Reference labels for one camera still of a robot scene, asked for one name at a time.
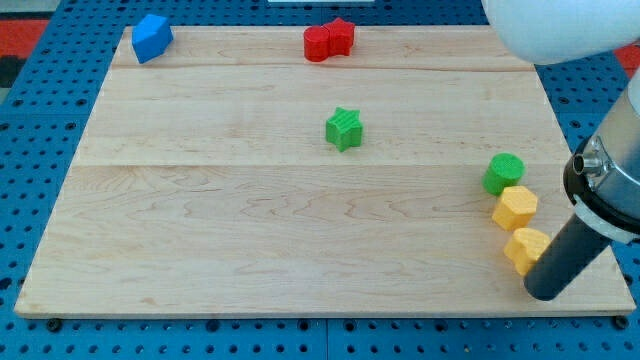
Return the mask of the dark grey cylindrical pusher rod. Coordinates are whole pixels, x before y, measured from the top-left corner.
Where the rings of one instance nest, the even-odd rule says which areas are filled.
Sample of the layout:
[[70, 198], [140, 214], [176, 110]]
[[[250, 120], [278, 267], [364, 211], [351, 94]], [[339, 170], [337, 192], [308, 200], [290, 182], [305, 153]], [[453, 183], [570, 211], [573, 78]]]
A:
[[535, 299], [555, 299], [610, 243], [573, 215], [524, 276], [525, 289]]

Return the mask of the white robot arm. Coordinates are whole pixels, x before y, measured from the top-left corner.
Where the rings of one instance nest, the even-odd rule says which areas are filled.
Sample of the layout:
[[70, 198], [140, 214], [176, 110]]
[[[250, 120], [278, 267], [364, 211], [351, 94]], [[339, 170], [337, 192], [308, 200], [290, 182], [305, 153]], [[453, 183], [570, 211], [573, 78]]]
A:
[[[490, 25], [520, 59], [549, 65], [639, 40], [633, 0], [482, 0]], [[556, 298], [611, 242], [639, 236], [639, 77], [597, 130], [576, 148], [563, 174], [574, 213], [525, 275], [534, 298]]]

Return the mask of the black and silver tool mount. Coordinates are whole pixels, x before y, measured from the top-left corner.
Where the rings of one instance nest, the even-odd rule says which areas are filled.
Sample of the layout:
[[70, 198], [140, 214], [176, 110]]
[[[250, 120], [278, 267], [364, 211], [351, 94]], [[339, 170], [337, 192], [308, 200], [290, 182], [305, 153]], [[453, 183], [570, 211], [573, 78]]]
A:
[[580, 220], [620, 243], [639, 238], [639, 146], [594, 135], [564, 168], [564, 188]]

